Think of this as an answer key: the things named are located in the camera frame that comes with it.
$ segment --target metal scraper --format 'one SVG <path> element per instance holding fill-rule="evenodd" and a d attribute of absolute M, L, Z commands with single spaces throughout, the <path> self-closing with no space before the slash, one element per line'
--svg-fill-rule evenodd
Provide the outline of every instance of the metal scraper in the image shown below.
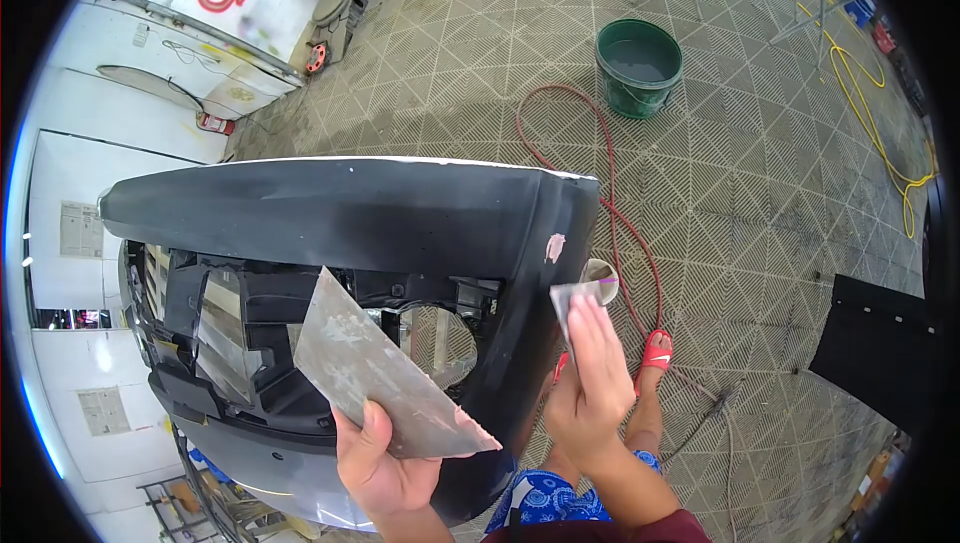
<path fill-rule="evenodd" d="M 363 424 L 363 402 L 393 423 L 398 459 L 449 458 L 502 449 L 380 330 L 324 267 L 294 352 L 294 365 L 330 405 Z"/>

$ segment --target yellow hose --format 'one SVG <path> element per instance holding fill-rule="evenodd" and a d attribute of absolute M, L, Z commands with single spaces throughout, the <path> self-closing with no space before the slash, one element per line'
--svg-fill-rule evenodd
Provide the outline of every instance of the yellow hose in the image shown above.
<path fill-rule="evenodd" d="M 803 10 L 803 12 L 807 16 L 811 18 L 813 17 L 813 14 L 810 13 L 810 10 L 806 9 L 804 5 L 800 3 L 798 0 L 791 0 L 791 1 L 796 2 L 799 9 Z M 847 18 L 846 14 L 844 14 L 844 18 L 846 18 L 846 21 L 848 22 L 850 21 L 850 18 Z M 870 74 L 870 72 L 863 66 L 863 64 L 861 64 L 858 61 L 856 57 L 853 57 L 851 53 L 847 51 L 845 48 L 843 48 L 842 46 L 837 45 L 836 41 L 834 41 L 834 37 L 831 36 L 831 33 L 827 32 L 827 30 L 819 21 L 814 21 L 814 24 L 816 24 L 818 27 L 822 29 L 823 34 L 826 36 L 826 40 L 830 42 L 830 50 L 829 50 L 830 64 L 833 65 L 833 71 L 837 76 L 837 81 L 840 82 L 840 87 L 843 89 L 844 95 L 846 95 L 846 100 L 849 102 L 850 108 L 853 110 L 853 113 L 856 114 L 857 119 L 860 121 L 860 125 L 863 126 L 863 129 L 865 131 L 867 131 L 867 135 L 870 137 L 870 141 L 873 142 L 873 146 L 880 153 L 880 157 L 883 158 L 883 163 L 887 167 L 887 174 L 890 176 L 891 182 L 893 182 L 894 187 L 900 193 L 900 196 L 903 198 L 903 232 L 906 234 L 907 237 L 913 239 L 913 236 L 916 231 L 916 222 L 913 215 L 913 204 L 910 203 L 910 197 L 907 194 L 909 193 L 910 189 L 914 187 L 922 187 L 927 181 L 933 178 L 934 167 L 933 167 L 932 150 L 930 150 L 930 172 L 924 177 L 919 179 L 913 179 L 913 178 L 908 178 L 904 176 L 890 162 L 890 159 L 887 158 L 887 151 L 883 147 L 883 141 L 881 141 L 881 133 L 877 129 L 877 124 L 874 122 L 874 116 L 870 113 L 870 105 L 867 104 L 867 100 L 863 96 L 863 91 L 860 90 L 860 86 L 857 84 L 857 79 L 854 78 L 854 71 L 850 68 L 850 64 L 847 63 L 847 57 L 849 57 L 849 59 L 856 62 L 856 65 L 860 67 L 860 70 L 863 72 L 864 75 L 867 76 L 867 79 L 870 79 L 870 81 L 877 87 L 883 88 L 886 85 L 886 77 L 883 74 L 883 67 L 881 65 L 880 60 L 876 60 L 876 68 L 879 69 L 879 72 L 880 72 L 880 80 L 877 80 L 876 78 L 873 77 L 872 74 Z M 836 62 L 837 57 L 839 57 L 840 61 L 843 63 L 843 67 L 846 69 L 846 74 L 849 76 L 850 82 L 853 83 L 853 87 L 856 89 L 856 93 L 860 98 L 860 103 L 863 105 L 863 108 L 867 114 L 867 120 L 870 121 L 869 126 L 867 125 L 867 121 L 863 118 L 863 115 L 860 114 L 858 105 L 854 103 L 854 97 L 850 94 L 850 90 L 847 88 L 847 85 L 844 82 L 844 79 L 840 76 L 840 69 L 837 66 L 837 62 Z M 897 180 L 898 178 L 906 183 L 905 187 L 901 188 L 900 182 Z"/>

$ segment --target white cup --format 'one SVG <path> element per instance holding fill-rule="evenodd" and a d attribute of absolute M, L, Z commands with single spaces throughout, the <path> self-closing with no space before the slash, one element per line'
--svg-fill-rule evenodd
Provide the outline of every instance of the white cup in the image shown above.
<path fill-rule="evenodd" d="M 598 258 L 586 260 L 586 263 L 583 265 L 583 270 L 580 273 L 580 282 L 587 283 L 601 280 L 607 281 L 606 283 L 599 283 L 600 300 L 601 303 L 606 306 L 614 301 L 614 298 L 617 297 L 617 293 L 620 291 L 620 275 L 607 261 Z"/>

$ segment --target blue patterned shorts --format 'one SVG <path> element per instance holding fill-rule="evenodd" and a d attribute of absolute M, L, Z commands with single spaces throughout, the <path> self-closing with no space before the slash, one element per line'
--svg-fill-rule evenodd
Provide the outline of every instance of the blue patterned shorts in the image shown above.
<path fill-rule="evenodd" d="M 653 453 L 633 452 L 640 461 L 660 474 L 660 463 Z M 510 510 L 519 511 L 519 524 L 553 522 L 554 520 L 607 520 L 610 514 L 590 489 L 577 497 L 573 486 L 553 472 L 522 470 L 516 473 L 500 499 L 496 512 L 486 526 L 492 533 L 505 526 Z"/>

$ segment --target green bucket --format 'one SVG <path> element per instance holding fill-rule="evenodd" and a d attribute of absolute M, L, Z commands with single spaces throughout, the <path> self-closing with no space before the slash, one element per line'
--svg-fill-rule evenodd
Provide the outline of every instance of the green bucket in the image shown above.
<path fill-rule="evenodd" d="M 606 105 L 639 120 L 664 107 L 684 68 L 680 46 L 666 30 L 633 18 L 600 29 L 596 56 Z"/>

